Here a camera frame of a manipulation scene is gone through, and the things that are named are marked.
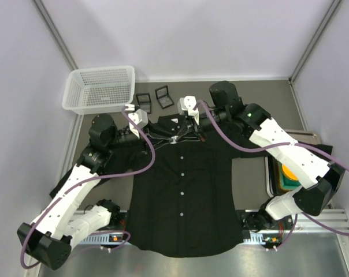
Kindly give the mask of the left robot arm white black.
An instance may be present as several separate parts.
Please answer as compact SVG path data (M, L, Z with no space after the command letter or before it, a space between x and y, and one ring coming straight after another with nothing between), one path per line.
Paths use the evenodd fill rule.
M118 209L110 200L101 200L90 211L72 219L82 201L101 181L141 174L154 165L154 141L172 143L176 136L157 127L139 109L123 113L129 125L117 129L109 114L99 114L89 129L90 142L76 164L64 176L63 184L48 206L31 223L22 223L17 230L21 242L20 264L28 270L39 264L59 269L72 250L90 235L100 234L114 221ZM149 162L135 171L117 171L119 150L141 143L150 151Z

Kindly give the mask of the black button shirt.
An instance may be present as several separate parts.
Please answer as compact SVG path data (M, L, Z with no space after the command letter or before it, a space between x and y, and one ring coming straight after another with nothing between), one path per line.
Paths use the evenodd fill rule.
M122 158L120 163L115 163L117 171L141 169L151 157L149 150L141 143L125 147L118 154ZM232 196L233 160L269 155L266 151L255 154L240 151L229 145L215 130L206 133L205 142L169 144L155 150L155 154L154 165L134 176L129 210L146 207L163 209L175 205L186 208L229 207L235 210ZM153 252L176 258L206 257L224 253L236 245L222 248L214 239L201 248L198 255L171 256L166 252Z

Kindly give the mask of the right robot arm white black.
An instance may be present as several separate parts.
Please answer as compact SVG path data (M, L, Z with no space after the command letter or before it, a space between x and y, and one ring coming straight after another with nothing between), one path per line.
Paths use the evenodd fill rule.
M214 107L185 96L177 102L181 115L191 120L191 130L202 134L215 129L234 148L246 153L266 151L292 171L299 187L274 196L245 218L253 230L269 229L297 214L318 216L338 191L345 168L326 152L291 137L260 105L243 103L236 86L219 81L209 88Z

